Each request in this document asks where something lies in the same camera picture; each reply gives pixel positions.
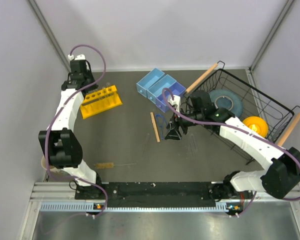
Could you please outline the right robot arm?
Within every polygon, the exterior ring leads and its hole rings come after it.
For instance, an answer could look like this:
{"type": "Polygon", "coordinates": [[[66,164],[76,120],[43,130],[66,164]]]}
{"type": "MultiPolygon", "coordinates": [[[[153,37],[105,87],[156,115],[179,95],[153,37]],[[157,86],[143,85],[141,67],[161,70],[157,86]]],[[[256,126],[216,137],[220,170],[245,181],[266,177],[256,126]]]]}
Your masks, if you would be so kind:
{"type": "Polygon", "coordinates": [[[188,127],[202,125],[234,143],[262,167],[258,171],[235,171],[228,175],[223,181],[223,192],[227,197],[235,198],[241,192],[254,191],[286,200],[287,194],[300,183],[300,152],[297,149],[285,149],[270,142],[249,129],[229,110],[215,108],[207,92],[199,91],[192,96],[194,111],[190,114],[182,113],[181,98],[170,89],[164,88],[162,96],[173,111],[165,139],[180,140],[187,134],[188,127]]]}

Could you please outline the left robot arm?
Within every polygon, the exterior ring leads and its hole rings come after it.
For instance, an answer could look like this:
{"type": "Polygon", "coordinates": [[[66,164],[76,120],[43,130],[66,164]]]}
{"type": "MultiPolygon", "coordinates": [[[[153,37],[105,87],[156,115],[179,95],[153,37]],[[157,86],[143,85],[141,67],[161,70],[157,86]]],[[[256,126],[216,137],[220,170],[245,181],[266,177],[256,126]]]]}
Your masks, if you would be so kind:
{"type": "Polygon", "coordinates": [[[65,179],[76,184],[76,191],[96,199],[103,194],[104,187],[98,173],[83,159],[83,148],[75,136],[74,126],[86,95],[98,85],[85,55],[69,54],[68,60],[70,72],[61,85],[55,115],[47,129],[38,133],[38,140],[49,176],[55,178],[52,169],[65,172],[65,179]]]}

